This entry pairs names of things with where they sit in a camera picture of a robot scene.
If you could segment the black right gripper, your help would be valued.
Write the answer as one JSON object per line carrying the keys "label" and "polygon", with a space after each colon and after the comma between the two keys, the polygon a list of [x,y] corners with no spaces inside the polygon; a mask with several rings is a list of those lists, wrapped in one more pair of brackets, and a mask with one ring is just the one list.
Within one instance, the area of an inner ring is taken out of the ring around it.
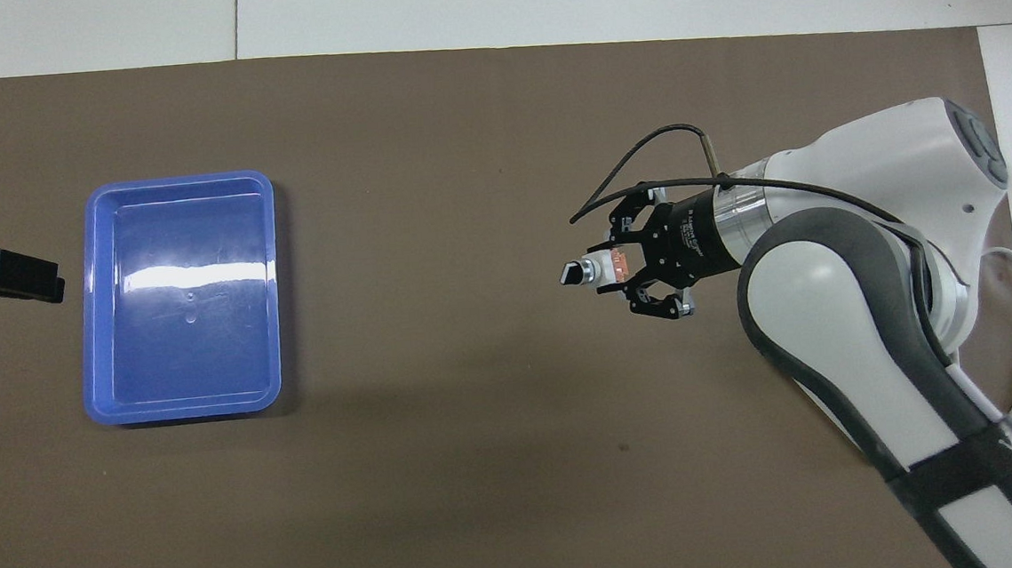
{"label": "black right gripper", "polygon": [[612,209],[610,237],[586,250],[587,258],[626,256],[641,249],[641,269],[620,285],[596,288],[620,296],[630,311],[664,320],[696,312],[692,288],[733,271],[735,257],[716,229],[714,192],[681,202],[659,202],[651,193],[631,194]]}

